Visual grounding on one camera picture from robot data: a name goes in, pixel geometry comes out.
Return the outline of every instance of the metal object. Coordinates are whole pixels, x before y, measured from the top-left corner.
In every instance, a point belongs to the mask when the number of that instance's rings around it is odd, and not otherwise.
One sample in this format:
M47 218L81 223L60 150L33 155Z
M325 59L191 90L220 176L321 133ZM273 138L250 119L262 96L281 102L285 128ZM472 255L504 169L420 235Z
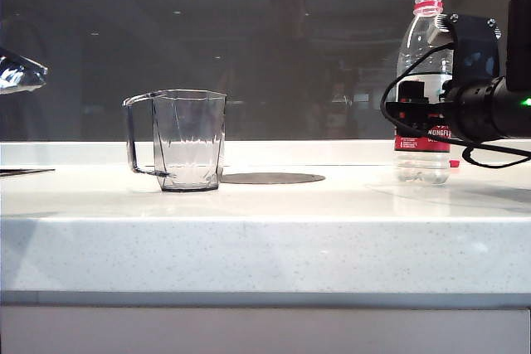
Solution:
M0 47L0 95L38 89L47 73L45 66Z
M222 176L222 182L231 184L298 184L321 180L324 180L324 176L304 173L257 172L224 174Z

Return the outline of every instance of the pitcher handle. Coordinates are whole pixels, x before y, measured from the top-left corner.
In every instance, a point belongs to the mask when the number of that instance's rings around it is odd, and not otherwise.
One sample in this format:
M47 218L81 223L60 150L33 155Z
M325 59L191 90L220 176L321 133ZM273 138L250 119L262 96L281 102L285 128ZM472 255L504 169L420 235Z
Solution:
M140 101L145 101L146 99L153 99L154 97L158 97L160 95L163 94L154 92L147 93L146 95L135 95L135 97L125 99L122 103L122 107L124 107L125 110L125 120L127 123L127 158L129 161L129 167L131 167L131 170L133 170L133 172L135 173L145 173L150 174L151 176L167 177L170 174L168 172L161 172L159 170L147 170L139 167L137 163L136 146L134 142L133 104L138 103Z

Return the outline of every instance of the red bottle label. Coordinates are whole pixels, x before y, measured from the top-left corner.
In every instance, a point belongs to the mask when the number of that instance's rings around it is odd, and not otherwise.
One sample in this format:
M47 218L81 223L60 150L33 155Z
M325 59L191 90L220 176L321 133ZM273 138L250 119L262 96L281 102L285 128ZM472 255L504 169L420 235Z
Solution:
M448 126L434 126L428 132L436 136L451 138L451 132ZM395 151L424 151L428 153L448 153L450 151L449 143L442 143L428 137L403 137L395 135Z

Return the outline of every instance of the black cable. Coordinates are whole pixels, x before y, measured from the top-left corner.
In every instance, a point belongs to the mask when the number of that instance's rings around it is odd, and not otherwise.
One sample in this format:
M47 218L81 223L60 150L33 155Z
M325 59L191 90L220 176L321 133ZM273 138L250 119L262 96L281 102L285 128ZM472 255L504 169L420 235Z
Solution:
M436 136L435 134L429 134L427 131L422 131L420 129L412 128L411 126L401 122L398 119L393 118L387 111L385 104L387 102L387 97L389 96L389 93L391 92L392 88L402 79L404 79L407 75L411 73L412 70L414 70L419 64L421 64L426 58L431 56L433 53L437 53L438 51L446 50L446 49L453 49L453 43L448 43L444 46L438 46L430 49L427 51L421 58L419 58L417 61L415 61L411 66L409 66L404 73L402 73L400 76L398 76L395 80L393 80L389 86L385 89L385 91L382 94L382 98L380 99L380 111L382 112L382 115L387 119L389 122L394 124L397 128L399 128L404 133L409 133L412 137L427 137L431 138L432 140L440 141L442 143L449 143L454 145L460 145L463 147L467 147L465 151L463 151L463 158L476 166L481 167L488 167L488 168L496 168L500 169L503 167L509 167L513 166L518 163L527 162L528 160L531 160L531 152L530 151L524 151L523 149L514 149L514 148L507 148L507 147L500 147L497 145L490 145L490 144L482 144L482 143L474 143L472 141L468 140L456 140L454 138L443 138L441 136ZM525 159L520 159L516 162L512 163L506 163L504 165L486 165L483 163L479 163L472 159L471 152L474 149L484 149L487 151L495 151L498 153L510 153L511 155L519 155L522 157L526 157Z

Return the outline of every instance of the plastic water bottle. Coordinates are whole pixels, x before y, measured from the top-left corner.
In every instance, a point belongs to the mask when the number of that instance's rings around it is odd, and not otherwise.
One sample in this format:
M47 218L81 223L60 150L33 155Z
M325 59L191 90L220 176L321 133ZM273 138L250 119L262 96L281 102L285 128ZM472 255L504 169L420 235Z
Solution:
M442 0L415 0L414 18L400 47L397 75L430 50L427 32L433 17L442 12ZM452 51L444 50L424 60L404 80L424 84L424 95L430 103L439 102L442 84L451 79ZM400 99L397 90L397 101ZM447 126L435 126L430 133L450 137ZM403 137L395 134L395 168L402 182L442 184L450 175L450 144L429 138Z

